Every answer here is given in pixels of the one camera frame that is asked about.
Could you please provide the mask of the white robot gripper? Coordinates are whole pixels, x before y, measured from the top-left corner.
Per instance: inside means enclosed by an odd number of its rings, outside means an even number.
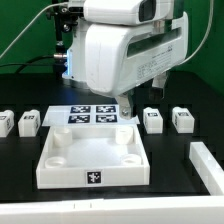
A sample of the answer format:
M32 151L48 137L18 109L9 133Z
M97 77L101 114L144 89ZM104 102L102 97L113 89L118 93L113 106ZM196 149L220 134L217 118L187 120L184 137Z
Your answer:
M120 117L132 119L132 94L125 92L155 77L149 98L161 100L168 78L165 71L185 59L187 38L186 15L174 19L164 33L152 23L136 27L93 24L85 40L87 85L99 95L117 96Z

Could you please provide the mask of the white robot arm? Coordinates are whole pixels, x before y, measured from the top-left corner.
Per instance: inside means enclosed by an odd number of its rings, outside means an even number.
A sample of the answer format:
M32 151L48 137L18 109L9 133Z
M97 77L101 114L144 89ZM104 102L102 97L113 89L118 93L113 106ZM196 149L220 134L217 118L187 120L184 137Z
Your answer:
M137 86L150 81L150 97L163 97L168 71L187 54L184 0L69 0L68 10L78 22L63 74L69 84L114 98L125 119L135 115Z

